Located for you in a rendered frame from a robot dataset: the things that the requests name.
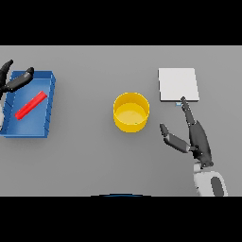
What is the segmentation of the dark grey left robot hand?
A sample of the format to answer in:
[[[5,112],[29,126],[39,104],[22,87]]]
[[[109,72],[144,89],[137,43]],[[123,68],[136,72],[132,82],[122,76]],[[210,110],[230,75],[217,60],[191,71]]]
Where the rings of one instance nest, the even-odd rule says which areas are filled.
[[[20,88],[26,86],[33,79],[34,68],[29,67],[22,75],[11,81],[7,81],[7,74],[12,64],[13,60],[9,60],[0,68],[0,99],[4,93],[16,92]]]

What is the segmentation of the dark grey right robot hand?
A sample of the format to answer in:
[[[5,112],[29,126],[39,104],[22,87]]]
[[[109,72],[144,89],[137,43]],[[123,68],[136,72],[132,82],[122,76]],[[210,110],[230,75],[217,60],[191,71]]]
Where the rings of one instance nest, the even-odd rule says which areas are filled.
[[[213,166],[212,151],[205,130],[201,123],[194,118],[189,103],[184,96],[181,98],[181,109],[185,115],[190,143],[172,134],[167,126],[161,123],[160,130],[164,142],[181,153],[191,152],[193,158],[199,161],[200,168]]]

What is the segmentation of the red beaker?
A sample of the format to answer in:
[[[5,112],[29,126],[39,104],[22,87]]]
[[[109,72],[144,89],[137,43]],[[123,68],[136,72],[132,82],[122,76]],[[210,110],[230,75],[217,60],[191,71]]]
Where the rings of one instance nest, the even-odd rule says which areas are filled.
[[[44,91],[40,91],[33,98],[31,98],[16,114],[14,114],[15,118],[17,120],[23,119],[46,98],[47,94]]]

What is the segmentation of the pale square measuring scale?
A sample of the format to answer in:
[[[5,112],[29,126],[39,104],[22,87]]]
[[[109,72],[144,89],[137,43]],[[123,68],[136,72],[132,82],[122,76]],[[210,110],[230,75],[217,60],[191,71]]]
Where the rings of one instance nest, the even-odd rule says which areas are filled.
[[[184,96],[187,101],[199,101],[199,89],[194,68],[159,68],[160,100],[180,102]]]

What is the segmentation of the yellow bowl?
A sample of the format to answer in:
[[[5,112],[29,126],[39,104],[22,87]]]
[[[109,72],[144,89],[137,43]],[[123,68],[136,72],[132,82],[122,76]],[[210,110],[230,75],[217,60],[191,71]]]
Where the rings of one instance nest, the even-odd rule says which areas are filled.
[[[113,102],[113,122],[123,132],[142,130],[149,117],[149,103],[139,93],[123,93]]]

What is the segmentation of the blue tray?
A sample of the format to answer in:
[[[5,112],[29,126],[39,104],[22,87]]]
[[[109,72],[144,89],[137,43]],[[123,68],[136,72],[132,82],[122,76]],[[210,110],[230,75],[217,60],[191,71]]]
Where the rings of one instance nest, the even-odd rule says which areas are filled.
[[[35,71],[33,79],[14,93],[6,93],[0,136],[46,138],[56,79],[52,71]]]

